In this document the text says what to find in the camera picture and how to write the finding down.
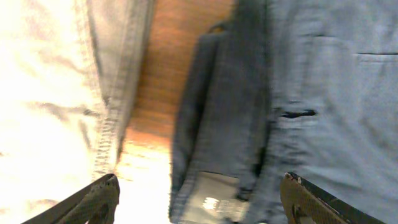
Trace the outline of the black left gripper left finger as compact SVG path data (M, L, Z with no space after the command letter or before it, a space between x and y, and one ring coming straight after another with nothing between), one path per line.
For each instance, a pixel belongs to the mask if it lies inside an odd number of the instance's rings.
M106 174L22 224L113 224L119 196L118 178Z

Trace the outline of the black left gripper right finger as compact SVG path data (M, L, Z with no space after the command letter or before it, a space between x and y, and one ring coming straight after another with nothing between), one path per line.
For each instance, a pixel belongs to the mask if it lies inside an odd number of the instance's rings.
M294 172L284 174L280 199L289 224L385 224Z

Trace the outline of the dark teal blue shorts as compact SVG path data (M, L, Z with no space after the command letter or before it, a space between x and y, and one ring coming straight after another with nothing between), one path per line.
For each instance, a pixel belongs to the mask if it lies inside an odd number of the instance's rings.
M397 222L396 1L237 1L200 37L170 222L286 223L286 172Z

